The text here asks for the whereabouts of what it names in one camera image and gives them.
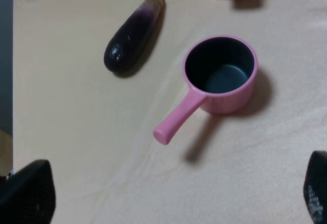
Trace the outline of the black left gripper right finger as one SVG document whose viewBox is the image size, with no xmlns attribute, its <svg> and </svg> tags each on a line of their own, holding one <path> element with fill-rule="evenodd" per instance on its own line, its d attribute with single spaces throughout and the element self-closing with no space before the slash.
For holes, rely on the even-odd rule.
<svg viewBox="0 0 327 224">
<path fill-rule="evenodd" d="M 313 223 L 326 223 L 326 151 L 311 154 L 303 196 Z"/>
</svg>

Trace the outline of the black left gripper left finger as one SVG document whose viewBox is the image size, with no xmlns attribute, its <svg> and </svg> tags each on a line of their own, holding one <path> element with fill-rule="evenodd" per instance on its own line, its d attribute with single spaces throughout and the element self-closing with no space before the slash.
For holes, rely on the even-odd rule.
<svg viewBox="0 0 327 224">
<path fill-rule="evenodd" d="M 51 223 L 55 209 L 48 160 L 35 160 L 10 177 L 1 177 L 1 223 Z"/>
</svg>

